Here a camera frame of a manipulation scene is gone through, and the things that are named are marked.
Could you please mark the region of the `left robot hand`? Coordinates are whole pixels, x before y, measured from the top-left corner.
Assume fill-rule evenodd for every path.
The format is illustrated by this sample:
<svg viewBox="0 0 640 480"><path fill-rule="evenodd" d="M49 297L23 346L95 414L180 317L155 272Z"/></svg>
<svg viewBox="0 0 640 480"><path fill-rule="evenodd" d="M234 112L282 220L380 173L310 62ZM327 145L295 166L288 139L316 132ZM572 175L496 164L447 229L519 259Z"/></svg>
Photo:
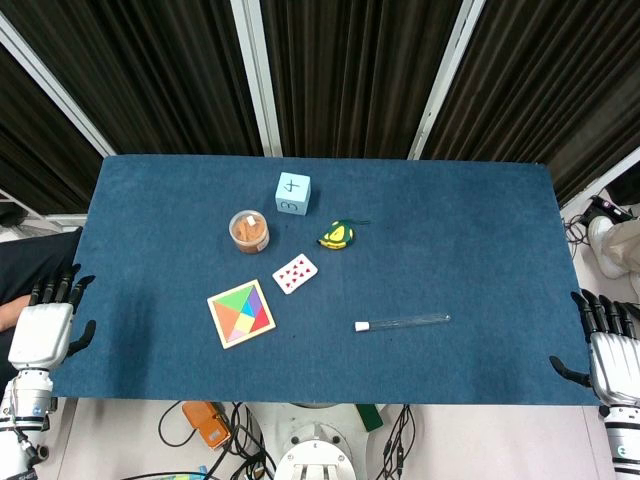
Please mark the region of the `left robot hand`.
<svg viewBox="0 0 640 480"><path fill-rule="evenodd" d="M91 344L97 327L94 320L86 323L79 338L71 339L82 297L95 279L93 275L78 279L80 269L79 264L74 264L34 284L8 353L14 369L51 371Z"/></svg>

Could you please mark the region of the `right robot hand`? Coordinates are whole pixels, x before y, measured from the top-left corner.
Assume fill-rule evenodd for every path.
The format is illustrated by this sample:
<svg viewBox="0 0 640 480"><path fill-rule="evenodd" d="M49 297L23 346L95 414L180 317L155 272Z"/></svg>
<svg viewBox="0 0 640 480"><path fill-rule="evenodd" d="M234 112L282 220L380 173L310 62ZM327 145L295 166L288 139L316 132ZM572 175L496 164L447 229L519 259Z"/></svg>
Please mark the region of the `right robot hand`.
<svg viewBox="0 0 640 480"><path fill-rule="evenodd" d="M589 371L569 369L556 356L549 358L562 378L593 390L608 407L639 405L639 306L587 289L573 291L589 356Z"/></svg>

